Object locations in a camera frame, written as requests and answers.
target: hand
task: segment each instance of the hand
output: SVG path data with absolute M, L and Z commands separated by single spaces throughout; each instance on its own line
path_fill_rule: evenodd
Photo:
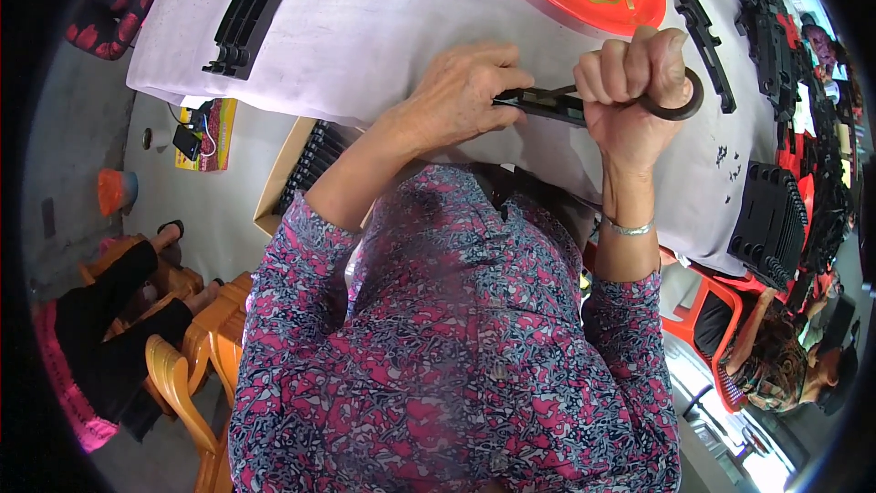
M 677 28 L 641 26 L 632 42 L 609 39 L 601 50 L 581 56 L 572 70 L 584 100 L 584 119 L 603 155 L 604 168 L 624 175 L 650 176 L 657 158 L 682 124 L 664 121 L 639 105 L 620 106 L 643 93 L 660 106 L 678 108 L 690 101 L 693 85 L 684 76 Z
M 396 136 L 414 156 L 510 126 L 526 115 L 516 107 L 494 106 L 492 100 L 505 90 L 535 83 L 517 68 L 519 60 L 513 44 L 484 42 L 446 51 L 432 60 L 411 97 L 377 124 L 395 126 Z

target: foot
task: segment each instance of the foot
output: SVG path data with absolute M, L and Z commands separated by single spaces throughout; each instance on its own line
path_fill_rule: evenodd
M 193 316 L 210 306 L 219 297 L 219 283 L 216 280 L 207 284 L 201 293 L 192 295 L 184 301 Z
M 169 223 L 164 228 L 161 229 L 158 235 L 149 240 L 152 246 L 155 248 L 155 253 L 159 253 L 162 249 L 167 246 L 170 246 L 174 242 L 180 239 L 180 227 L 178 227 L 175 223 Z

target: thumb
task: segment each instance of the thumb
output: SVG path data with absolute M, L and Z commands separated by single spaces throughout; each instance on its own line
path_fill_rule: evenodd
M 688 34 L 677 28 L 663 29 L 648 41 L 651 61 L 651 85 L 648 95 L 657 105 L 667 108 L 684 106 L 693 86 L 684 76 L 682 46 Z
M 495 127 L 511 126 L 514 122 L 521 121 L 526 115 L 516 106 L 500 105 L 493 106 L 481 115 L 478 122 L 478 131 L 489 132 Z

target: black pants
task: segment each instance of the black pants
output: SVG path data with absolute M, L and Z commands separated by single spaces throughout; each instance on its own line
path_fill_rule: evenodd
M 146 340 L 159 334 L 177 345 L 192 322 L 192 312 L 182 301 L 174 299 L 123 334 L 104 341 L 112 322 L 158 269 L 158 264 L 155 249 L 142 241 L 118 258 L 94 284 L 68 291 L 57 303 L 55 334 L 73 380 L 98 417 L 124 423 L 129 429 L 129 423 L 143 420 L 136 413 L 154 414 L 158 407 L 142 389 L 149 375 Z M 142 434 L 134 435 L 142 439 Z
M 742 316 L 739 318 L 737 329 L 746 323 L 758 303 L 757 296 L 752 296 L 750 293 L 739 293 L 739 297 L 742 298 Z M 715 356 L 732 318 L 733 310 L 730 306 L 710 292 L 694 324 L 694 342 L 700 352 L 710 358 Z

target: scissors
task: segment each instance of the scissors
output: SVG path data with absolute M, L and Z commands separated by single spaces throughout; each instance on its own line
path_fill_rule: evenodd
M 690 101 L 687 104 L 677 109 L 667 109 L 657 105 L 649 95 L 643 93 L 635 100 L 619 104 L 619 107 L 627 108 L 638 103 L 648 113 L 662 118 L 664 121 L 684 121 L 690 118 L 703 106 L 703 82 L 689 67 L 685 67 L 684 74 L 694 87 L 693 95 L 690 96 Z M 493 104 L 516 106 L 528 115 L 543 116 L 587 127 L 584 120 L 584 101 L 569 95 L 575 91 L 574 84 L 556 90 L 542 88 L 508 90 L 498 94 L 493 99 Z

